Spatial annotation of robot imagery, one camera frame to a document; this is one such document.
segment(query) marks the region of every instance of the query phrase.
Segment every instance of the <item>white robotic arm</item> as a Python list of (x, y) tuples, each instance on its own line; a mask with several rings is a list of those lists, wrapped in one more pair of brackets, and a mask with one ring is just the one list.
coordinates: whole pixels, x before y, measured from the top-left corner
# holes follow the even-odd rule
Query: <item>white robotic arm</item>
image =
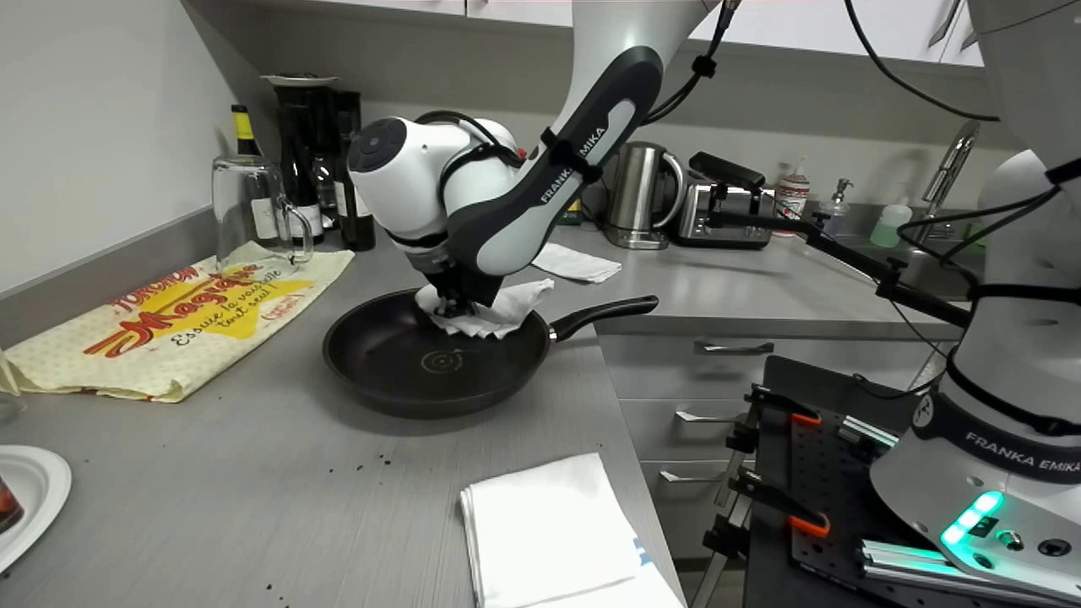
[(643, 123), (666, 65), (711, 5), (573, 0), (573, 80), (522, 166), (465, 122), (389, 119), (350, 149), (360, 199), (446, 301), (491, 303), (500, 281), (537, 255), (573, 191)]

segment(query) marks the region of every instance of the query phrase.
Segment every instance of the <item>frying pan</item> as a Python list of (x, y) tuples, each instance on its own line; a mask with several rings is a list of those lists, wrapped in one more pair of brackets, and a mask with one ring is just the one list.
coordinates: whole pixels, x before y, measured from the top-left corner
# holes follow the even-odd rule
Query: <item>frying pan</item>
[(573, 309), (553, 323), (541, 313), (505, 336), (446, 335), (394, 289), (338, 318), (324, 336), (324, 361), (369, 407), (439, 417), (491, 407), (531, 380), (549, 342), (568, 342), (601, 318), (648, 313), (658, 301), (627, 298)]

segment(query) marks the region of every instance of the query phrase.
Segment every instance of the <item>machine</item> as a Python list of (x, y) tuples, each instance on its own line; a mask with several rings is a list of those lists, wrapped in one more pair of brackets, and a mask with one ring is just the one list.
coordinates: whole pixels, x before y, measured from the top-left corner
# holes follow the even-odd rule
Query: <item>machine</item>
[[(573, 80), (528, 156), (453, 112), (366, 127), (350, 175), (446, 313), (491, 303), (637, 127), (717, 0), (573, 0)], [(872, 467), (889, 509), (951, 564), (1081, 601), (1081, 3), (969, 0), (1000, 119), (1030, 151), (992, 173), (987, 283), (911, 432)]]

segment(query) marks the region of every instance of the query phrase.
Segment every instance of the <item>plate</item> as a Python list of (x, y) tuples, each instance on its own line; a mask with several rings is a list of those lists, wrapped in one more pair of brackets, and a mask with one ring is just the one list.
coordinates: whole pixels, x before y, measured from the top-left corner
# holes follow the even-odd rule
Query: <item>plate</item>
[(6, 569), (64, 509), (71, 467), (37, 447), (0, 447), (0, 477), (22, 507), (22, 515), (0, 534), (0, 569)]

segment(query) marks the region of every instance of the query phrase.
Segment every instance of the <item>kettle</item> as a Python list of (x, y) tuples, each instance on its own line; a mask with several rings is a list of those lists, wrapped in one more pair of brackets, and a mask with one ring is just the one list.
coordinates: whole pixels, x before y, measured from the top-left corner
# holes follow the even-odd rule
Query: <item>kettle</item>
[(606, 235), (615, 247), (661, 247), (661, 225), (679, 217), (684, 199), (684, 167), (672, 151), (651, 143), (627, 143), (606, 173), (611, 199)]

